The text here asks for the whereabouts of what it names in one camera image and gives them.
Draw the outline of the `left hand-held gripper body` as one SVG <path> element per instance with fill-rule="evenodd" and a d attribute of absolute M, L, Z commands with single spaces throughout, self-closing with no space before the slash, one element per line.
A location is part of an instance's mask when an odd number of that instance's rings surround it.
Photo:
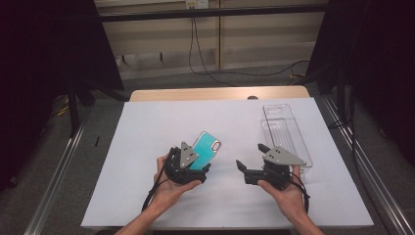
<path fill-rule="evenodd" d="M 180 185 L 185 185 L 194 180 L 200 180 L 204 183 L 207 175 L 206 177 L 199 178 L 197 176 L 197 170 L 190 168 L 197 157 L 198 155 L 194 152 L 193 148 L 185 142 L 181 143 L 181 147 L 171 148 L 164 163 L 165 175 L 169 180 Z"/>

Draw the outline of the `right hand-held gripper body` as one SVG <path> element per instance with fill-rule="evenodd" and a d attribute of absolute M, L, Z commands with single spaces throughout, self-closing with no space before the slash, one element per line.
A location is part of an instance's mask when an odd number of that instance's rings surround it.
<path fill-rule="evenodd" d="M 263 154 L 262 159 L 262 169 L 248 169 L 247 175 L 244 175 L 246 184 L 256 185 L 258 180 L 264 180 L 274 188 L 284 190 L 291 180 L 290 166 L 306 165 L 304 160 L 281 146 L 270 148 L 269 152 Z"/>

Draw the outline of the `iridescent teal phone case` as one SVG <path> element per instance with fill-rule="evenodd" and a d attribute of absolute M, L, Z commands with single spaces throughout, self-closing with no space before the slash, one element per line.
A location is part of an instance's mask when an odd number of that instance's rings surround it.
<path fill-rule="evenodd" d="M 192 170 L 202 170 L 215 157 L 221 145 L 219 139 L 206 131 L 202 131 L 193 145 L 193 150 L 198 157 L 190 168 Z"/>

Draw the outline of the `person's left hand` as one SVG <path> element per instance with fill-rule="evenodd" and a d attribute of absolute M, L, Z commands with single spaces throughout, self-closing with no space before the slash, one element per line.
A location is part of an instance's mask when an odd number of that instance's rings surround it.
<path fill-rule="evenodd" d="M 167 156 L 157 158 L 157 173 L 154 175 L 155 183 L 158 185 L 149 208 L 155 212 L 163 213 L 176 204 L 179 198 L 186 192 L 201 185 L 200 180 L 194 180 L 185 185 L 170 181 L 162 171 Z"/>

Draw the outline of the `person's right hand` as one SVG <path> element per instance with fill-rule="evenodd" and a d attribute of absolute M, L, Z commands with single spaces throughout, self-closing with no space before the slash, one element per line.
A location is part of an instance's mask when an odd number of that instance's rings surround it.
<path fill-rule="evenodd" d="M 257 184 L 276 201 L 282 214 L 296 229 L 308 223 L 309 217 L 305 212 L 302 192 L 298 187 L 289 185 L 286 189 L 280 191 L 264 180 L 258 180 Z"/>

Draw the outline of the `clear plastic storage box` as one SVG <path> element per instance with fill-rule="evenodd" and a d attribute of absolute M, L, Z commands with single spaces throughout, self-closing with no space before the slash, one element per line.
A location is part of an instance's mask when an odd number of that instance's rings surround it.
<path fill-rule="evenodd" d="M 266 146 L 281 146 L 300 158 L 304 162 L 301 177 L 305 178 L 313 167 L 313 162 L 291 107 L 288 104 L 263 106 L 260 123 Z"/>

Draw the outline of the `white table cover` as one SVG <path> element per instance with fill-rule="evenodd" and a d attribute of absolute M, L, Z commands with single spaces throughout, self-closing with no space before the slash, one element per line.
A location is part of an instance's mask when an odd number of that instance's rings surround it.
<path fill-rule="evenodd" d="M 309 215 L 325 228 L 372 225 L 372 218 L 343 158 L 311 98 L 287 100 L 300 129 L 311 169 L 303 182 Z M 273 199 L 246 184 L 236 163 L 262 165 L 258 144 L 264 100 L 131 102 L 125 104 L 85 216 L 84 227 L 122 226 L 142 209 L 153 186 L 156 159 L 181 142 L 193 143 L 202 131 L 222 146 L 204 184 L 185 193 L 157 219 L 162 229 L 288 228 Z"/>

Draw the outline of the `black stand pole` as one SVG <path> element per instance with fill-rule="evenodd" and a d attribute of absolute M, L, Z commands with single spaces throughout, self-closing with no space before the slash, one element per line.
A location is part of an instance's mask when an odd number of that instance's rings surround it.
<path fill-rule="evenodd" d="M 339 67 L 337 83 L 337 106 L 341 121 L 346 120 L 346 98 L 345 98 L 345 78 L 342 67 Z"/>
<path fill-rule="evenodd" d="M 69 115 L 70 115 L 70 137 L 73 137 L 79 128 L 79 118 L 77 110 L 77 101 L 75 89 L 71 79 L 67 82 L 67 91 L 69 99 Z"/>

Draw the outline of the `black curtain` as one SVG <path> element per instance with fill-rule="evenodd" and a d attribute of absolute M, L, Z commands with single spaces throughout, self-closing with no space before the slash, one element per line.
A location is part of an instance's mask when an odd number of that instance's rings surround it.
<path fill-rule="evenodd" d="M 350 84 L 415 166 L 415 0 L 328 0 L 306 73 Z"/>
<path fill-rule="evenodd" d="M 55 98 L 123 88 L 94 0 L 0 0 L 0 192 L 29 157 Z"/>

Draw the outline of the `black horizontal bar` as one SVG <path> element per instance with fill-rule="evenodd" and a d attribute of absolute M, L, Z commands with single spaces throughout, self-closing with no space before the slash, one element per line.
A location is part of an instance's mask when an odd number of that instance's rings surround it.
<path fill-rule="evenodd" d="M 97 20 L 101 23 L 111 23 L 111 22 L 254 16 L 254 15 L 273 15 L 273 14 L 302 14 L 302 13 L 325 12 L 328 8 L 329 8 L 328 4 L 311 4 L 311 5 L 284 5 L 284 6 L 247 7 L 247 8 L 172 10 L 172 11 L 146 12 L 146 13 L 100 14 L 97 17 Z"/>

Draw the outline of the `aluminium floor rail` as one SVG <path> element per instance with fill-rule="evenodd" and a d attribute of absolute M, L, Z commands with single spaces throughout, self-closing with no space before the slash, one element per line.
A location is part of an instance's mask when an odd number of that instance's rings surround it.
<path fill-rule="evenodd" d="M 47 217 L 50 213 L 51 208 L 54 205 L 59 189 L 61 188 L 62 182 L 65 178 L 66 172 L 68 170 L 70 161 L 76 151 L 78 143 L 84 132 L 85 124 L 82 123 L 72 134 L 69 142 L 64 150 L 64 153 L 61 156 L 59 164 L 53 174 L 52 179 L 50 180 L 48 187 L 38 204 L 34 215 L 32 216 L 29 224 L 23 235 L 41 235 L 44 224 L 47 220 Z"/>
<path fill-rule="evenodd" d="M 415 227 L 410 224 L 410 221 L 403 209 L 392 196 L 392 193 L 387 188 L 379 173 L 370 162 L 368 155 L 364 152 L 361 144 L 358 142 L 354 133 L 353 125 L 346 125 L 341 120 L 339 109 L 332 98 L 325 98 L 324 104 L 334 120 L 334 125 L 337 126 L 338 130 L 351 149 L 356 171 L 359 175 L 364 175 L 371 190 L 374 192 L 377 200 L 381 204 L 381 208 L 387 214 L 389 221 L 392 223 L 394 230 L 398 235 L 415 235 Z"/>

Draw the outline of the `white wall socket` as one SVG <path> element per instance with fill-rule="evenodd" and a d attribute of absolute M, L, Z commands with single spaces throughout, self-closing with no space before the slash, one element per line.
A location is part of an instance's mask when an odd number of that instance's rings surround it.
<path fill-rule="evenodd" d="M 207 9 L 208 0 L 186 0 L 187 9 Z"/>

